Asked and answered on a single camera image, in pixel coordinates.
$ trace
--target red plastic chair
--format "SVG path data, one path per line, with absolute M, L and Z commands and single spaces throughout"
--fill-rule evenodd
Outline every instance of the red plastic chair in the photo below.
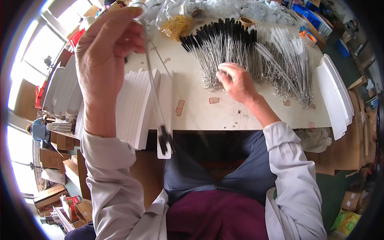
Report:
M 80 37 L 85 33 L 84 29 L 81 29 L 77 31 L 71 38 L 70 38 L 70 44 L 72 48 L 74 49 L 80 39 Z

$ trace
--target person's right hand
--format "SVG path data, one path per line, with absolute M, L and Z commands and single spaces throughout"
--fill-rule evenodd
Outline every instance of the person's right hand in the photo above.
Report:
M 225 73 L 216 73 L 216 77 L 221 84 L 223 84 L 223 87 L 229 96 L 234 100 L 247 105 L 248 103 L 255 101 L 259 96 L 252 81 L 251 74 L 249 74 L 244 67 L 236 63 L 222 63 L 219 65 L 218 69 L 226 72 L 232 77 L 231 81 Z

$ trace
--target brush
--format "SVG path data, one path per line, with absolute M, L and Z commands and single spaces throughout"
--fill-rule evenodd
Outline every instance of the brush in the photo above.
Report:
M 249 71 L 249 56 L 255 51 L 256 41 L 256 30 L 248 31 L 234 18 L 219 19 L 201 26 L 196 34 L 180 37 L 182 46 L 198 62 L 205 83 L 203 88 L 209 91 L 220 88 L 216 78 L 219 64 L 238 63 Z

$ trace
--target black bristles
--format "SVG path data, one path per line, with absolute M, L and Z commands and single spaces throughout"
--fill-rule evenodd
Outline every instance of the black bristles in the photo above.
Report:
M 180 41 L 183 47 L 189 52 L 192 46 L 199 48 L 203 41 L 211 42 L 213 37 L 219 34 L 231 36 L 235 40 L 243 41 L 251 48 L 254 47 L 257 39 L 256 30 L 248 31 L 248 27 L 244 28 L 241 22 L 235 21 L 234 18 L 226 18 L 224 21 L 219 19 L 218 22 L 205 24 L 196 30 L 196 35 L 191 33 L 189 36 L 180 37 Z

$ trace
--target person's lap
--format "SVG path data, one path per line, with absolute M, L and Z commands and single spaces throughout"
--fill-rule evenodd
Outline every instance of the person's lap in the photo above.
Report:
M 224 148 L 227 159 L 243 157 L 246 160 L 234 172 L 216 182 L 191 158 L 184 139 L 175 134 L 175 153 L 166 160 L 164 168 L 164 189 L 169 195 L 169 205 L 192 191 L 214 189 L 238 192 L 265 204 L 266 192 L 275 186 L 276 175 L 270 170 L 263 132 L 234 132 L 231 138 L 231 147 Z

